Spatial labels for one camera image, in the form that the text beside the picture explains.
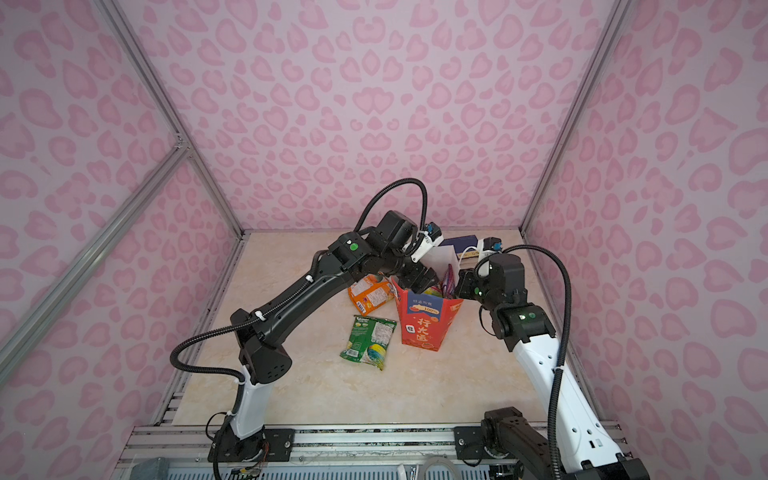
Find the red white paper bag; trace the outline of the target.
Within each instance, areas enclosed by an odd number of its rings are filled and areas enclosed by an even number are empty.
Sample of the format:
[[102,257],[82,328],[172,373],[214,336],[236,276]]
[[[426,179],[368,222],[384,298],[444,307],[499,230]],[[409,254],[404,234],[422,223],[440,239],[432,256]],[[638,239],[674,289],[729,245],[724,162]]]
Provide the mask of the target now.
[[422,294],[403,290],[398,286],[398,275],[390,280],[395,289],[396,311],[401,327],[404,345],[437,352],[448,337],[452,325],[463,315],[469,300],[445,299],[441,292],[441,281],[449,264],[456,269],[456,283],[459,278],[460,261],[449,246],[439,246],[427,253],[420,262],[432,268],[440,283]]

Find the orange snack packet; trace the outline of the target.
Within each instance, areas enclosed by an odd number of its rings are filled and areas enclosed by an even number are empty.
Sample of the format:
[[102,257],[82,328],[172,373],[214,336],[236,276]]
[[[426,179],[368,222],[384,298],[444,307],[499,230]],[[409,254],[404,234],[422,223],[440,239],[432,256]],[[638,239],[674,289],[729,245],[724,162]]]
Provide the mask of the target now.
[[370,315],[395,297],[395,291],[387,278],[369,274],[347,289],[350,301],[361,315]]

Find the large green snack packet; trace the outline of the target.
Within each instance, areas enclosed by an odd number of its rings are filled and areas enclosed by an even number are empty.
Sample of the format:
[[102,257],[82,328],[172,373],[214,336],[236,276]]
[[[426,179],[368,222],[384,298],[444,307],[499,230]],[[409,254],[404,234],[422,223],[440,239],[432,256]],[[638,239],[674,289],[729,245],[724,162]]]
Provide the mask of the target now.
[[397,322],[385,318],[355,315],[346,347],[340,357],[383,371],[387,351]]

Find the purple snack packet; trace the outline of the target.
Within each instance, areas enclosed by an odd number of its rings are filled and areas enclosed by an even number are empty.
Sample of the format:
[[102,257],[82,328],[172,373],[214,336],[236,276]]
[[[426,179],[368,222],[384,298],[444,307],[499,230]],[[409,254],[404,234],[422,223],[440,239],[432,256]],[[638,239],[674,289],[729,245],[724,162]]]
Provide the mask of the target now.
[[454,266],[449,264],[441,281],[441,292],[445,299],[453,299],[455,297],[456,273],[457,271]]

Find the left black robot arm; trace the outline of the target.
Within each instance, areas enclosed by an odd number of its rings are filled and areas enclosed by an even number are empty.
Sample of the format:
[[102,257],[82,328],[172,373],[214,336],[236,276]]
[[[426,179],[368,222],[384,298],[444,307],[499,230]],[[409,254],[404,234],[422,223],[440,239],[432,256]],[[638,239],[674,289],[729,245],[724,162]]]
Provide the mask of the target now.
[[270,388],[284,376],[292,360],[283,344],[312,313],[338,293],[369,274],[394,276],[406,288],[421,293],[438,281],[421,259],[442,241],[439,228],[424,229],[405,222],[344,233],[318,251],[309,271],[261,307],[236,310],[230,326],[240,347],[238,370],[222,369],[237,385],[233,407],[212,438],[209,462],[262,461],[273,444],[265,434]]

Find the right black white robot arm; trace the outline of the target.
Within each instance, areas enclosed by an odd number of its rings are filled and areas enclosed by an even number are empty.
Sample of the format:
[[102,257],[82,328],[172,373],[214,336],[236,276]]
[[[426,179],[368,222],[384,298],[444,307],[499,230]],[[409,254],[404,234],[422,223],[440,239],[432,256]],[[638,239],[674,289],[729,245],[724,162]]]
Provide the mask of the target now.
[[493,267],[485,276],[459,273],[457,296],[476,300],[491,313],[502,340],[547,409],[541,434],[513,408],[488,411],[481,427],[484,447],[520,461],[536,479],[648,479],[638,458],[623,453],[596,416],[569,366],[558,362],[563,346],[544,310],[527,300],[524,276]]

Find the blue booklet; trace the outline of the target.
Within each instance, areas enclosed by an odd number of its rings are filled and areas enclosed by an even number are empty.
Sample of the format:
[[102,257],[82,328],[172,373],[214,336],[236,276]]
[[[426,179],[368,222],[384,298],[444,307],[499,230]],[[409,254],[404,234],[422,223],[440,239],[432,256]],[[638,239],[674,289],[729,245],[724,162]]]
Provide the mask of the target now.
[[479,240],[476,235],[463,235],[446,238],[442,241],[441,246],[451,247],[454,250],[457,259],[462,261],[479,256],[478,242]]

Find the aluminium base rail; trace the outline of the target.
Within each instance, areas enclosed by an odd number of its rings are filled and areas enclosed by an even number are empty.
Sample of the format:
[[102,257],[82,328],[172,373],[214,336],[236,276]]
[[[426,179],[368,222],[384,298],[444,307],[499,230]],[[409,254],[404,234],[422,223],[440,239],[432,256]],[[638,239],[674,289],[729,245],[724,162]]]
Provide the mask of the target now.
[[214,426],[138,427],[115,479],[528,478],[509,454],[481,446],[477,424],[275,425],[268,458],[208,460]]

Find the diagonal aluminium frame bar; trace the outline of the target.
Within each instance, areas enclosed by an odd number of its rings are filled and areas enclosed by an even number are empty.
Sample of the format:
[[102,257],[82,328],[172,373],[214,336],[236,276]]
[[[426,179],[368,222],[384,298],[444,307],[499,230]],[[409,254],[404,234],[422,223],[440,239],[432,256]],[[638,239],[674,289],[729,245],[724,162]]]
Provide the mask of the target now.
[[20,325],[2,345],[2,385],[9,382],[27,356],[42,341],[62,310],[82,291],[95,271],[151,205],[183,161],[187,159],[187,151],[188,144],[184,141],[174,146],[160,166],[145,178],[139,188],[80,251],[64,270],[63,275],[28,310]]

